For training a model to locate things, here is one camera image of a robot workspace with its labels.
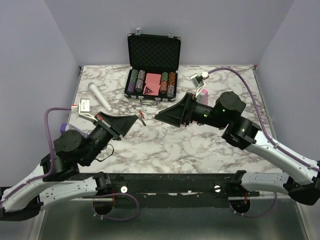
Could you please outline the silver key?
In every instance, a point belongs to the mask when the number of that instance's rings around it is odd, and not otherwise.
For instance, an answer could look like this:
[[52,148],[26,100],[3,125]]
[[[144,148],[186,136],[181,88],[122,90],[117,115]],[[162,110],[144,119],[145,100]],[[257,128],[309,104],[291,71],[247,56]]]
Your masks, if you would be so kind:
[[139,118],[139,120],[141,121],[141,123],[142,123],[143,126],[145,126],[145,127],[147,126],[146,123],[145,123],[145,121],[144,121],[142,118]]

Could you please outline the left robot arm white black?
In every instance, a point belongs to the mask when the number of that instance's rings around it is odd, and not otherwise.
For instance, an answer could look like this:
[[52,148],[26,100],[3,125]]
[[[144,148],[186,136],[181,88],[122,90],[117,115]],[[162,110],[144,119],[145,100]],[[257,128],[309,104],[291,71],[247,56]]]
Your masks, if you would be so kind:
[[74,129],[64,132],[53,141],[54,148],[32,173],[17,185],[0,189],[1,221],[25,221],[55,204],[76,198],[120,196],[104,172],[86,179],[70,179],[80,173],[79,166],[90,166],[111,140],[120,141],[138,118],[99,112],[93,117],[95,128],[87,137]]

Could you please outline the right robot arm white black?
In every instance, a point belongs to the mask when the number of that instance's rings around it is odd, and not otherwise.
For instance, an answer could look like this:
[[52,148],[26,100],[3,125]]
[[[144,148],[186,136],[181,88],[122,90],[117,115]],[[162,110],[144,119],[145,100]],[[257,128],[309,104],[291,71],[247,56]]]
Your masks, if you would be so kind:
[[265,191],[288,195],[294,201],[312,206],[320,198],[320,164],[306,159],[283,144],[272,144],[270,135],[251,120],[243,117],[246,104],[232,91],[224,92],[213,107],[198,103],[191,93],[155,115],[163,123],[180,127],[189,123],[208,125],[223,130],[222,138],[231,146],[260,156],[272,163],[281,173],[242,171],[240,178],[230,183],[230,191],[241,196],[245,192]]

